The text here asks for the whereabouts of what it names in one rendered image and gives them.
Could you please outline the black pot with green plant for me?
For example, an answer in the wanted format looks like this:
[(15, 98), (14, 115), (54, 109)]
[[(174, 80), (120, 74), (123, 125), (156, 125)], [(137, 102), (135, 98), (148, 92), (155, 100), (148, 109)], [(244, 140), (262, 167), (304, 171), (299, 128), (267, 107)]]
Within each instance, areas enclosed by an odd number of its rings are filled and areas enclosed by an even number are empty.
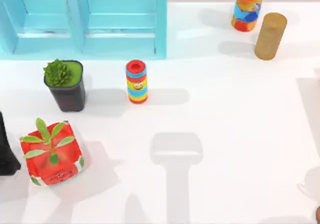
[(79, 112), (85, 107), (83, 65), (76, 60), (55, 59), (43, 68), (43, 81), (63, 112)]

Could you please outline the red yellow blue striped can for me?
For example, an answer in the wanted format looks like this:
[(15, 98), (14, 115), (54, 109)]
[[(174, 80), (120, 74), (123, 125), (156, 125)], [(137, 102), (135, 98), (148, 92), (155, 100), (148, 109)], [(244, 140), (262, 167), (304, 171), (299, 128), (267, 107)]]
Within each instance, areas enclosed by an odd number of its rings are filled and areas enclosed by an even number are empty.
[(128, 98), (132, 103), (141, 104), (148, 98), (147, 67), (141, 60), (131, 60), (125, 67)]

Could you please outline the light blue rack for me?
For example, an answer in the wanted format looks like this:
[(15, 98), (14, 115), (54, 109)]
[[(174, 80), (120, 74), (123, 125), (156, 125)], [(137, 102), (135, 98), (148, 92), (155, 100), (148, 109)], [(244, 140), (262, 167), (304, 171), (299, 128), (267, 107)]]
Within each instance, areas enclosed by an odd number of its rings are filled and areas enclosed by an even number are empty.
[(0, 60), (163, 59), (167, 0), (0, 0)]

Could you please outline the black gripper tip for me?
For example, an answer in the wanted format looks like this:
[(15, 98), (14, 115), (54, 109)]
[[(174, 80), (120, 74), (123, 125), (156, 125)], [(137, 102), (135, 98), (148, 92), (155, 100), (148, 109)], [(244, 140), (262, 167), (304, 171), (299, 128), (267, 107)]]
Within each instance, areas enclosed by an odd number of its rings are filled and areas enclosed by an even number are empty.
[(12, 176), (20, 169), (21, 164), (9, 145), (3, 114), (0, 111), (0, 176)]

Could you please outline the brown cylinder can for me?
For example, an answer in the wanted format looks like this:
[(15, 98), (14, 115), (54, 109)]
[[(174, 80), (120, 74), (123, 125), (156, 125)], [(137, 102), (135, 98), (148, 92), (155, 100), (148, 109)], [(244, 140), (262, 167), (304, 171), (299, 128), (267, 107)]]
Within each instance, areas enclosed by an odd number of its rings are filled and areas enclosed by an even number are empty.
[(276, 56), (287, 23), (287, 18), (280, 13), (270, 12), (264, 16), (254, 48), (259, 59), (268, 61)]

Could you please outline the orange and blue can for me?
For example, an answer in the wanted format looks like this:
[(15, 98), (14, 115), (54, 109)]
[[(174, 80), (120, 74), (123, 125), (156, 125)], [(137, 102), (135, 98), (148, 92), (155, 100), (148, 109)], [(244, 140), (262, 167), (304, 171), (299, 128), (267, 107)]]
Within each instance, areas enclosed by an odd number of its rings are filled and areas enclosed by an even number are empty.
[(232, 26), (240, 32), (252, 31), (257, 23), (263, 0), (236, 0)]

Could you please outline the red pot with leafy plant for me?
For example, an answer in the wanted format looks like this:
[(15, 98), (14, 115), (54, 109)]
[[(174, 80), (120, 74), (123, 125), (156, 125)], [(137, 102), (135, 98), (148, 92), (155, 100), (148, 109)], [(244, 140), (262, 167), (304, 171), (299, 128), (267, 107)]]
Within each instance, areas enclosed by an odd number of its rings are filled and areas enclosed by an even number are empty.
[(47, 125), (37, 118), (36, 131), (20, 138), (32, 182), (51, 186), (66, 181), (84, 168), (84, 157), (68, 121)]

